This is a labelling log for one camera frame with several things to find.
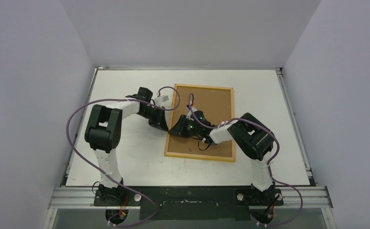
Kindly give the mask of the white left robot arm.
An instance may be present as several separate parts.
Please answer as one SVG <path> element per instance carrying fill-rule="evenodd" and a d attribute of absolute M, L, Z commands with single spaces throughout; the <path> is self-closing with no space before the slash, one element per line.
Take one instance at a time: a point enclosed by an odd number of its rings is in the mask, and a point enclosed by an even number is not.
<path fill-rule="evenodd" d="M 149 126 L 168 131 L 166 112 L 170 109 L 171 96 L 153 93 L 145 87 L 127 95 L 122 101 L 110 106 L 94 105 L 85 130 L 85 141 L 93 149 L 101 169 L 99 191 L 112 205 L 120 205 L 125 199 L 123 178 L 118 171 L 116 148 L 121 139 L 122 121 L 130 115 L 148 120 Z"/>

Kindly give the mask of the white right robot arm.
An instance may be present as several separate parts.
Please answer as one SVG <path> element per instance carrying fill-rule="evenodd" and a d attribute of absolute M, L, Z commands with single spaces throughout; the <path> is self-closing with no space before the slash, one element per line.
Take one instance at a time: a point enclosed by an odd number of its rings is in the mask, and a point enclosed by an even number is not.
<path fill-rule="evenodd" d="M 196 138 L 211 146 L 234 141 L 252 163 L 254 202 L 263 205 L 271 199 L 270 189 L 275 188 L 275 182 L 269 171 L 269 156 L 266 154 L 272 151 L 275 140 L 270 135 L 272 131 L 251 113 L 213 125 L 207 121 L 203 111 L 196 110 L 181 115 L 168 133 L 183 138 Z"/>

